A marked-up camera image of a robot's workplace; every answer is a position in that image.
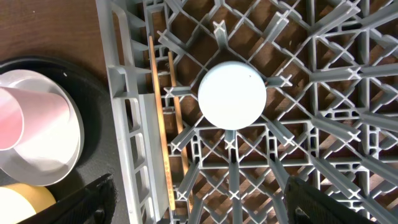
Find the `pink mug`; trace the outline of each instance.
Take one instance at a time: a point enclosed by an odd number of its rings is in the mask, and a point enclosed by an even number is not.
[[[53,93],[0,87],[0,150],[66,125],[68,103]]]

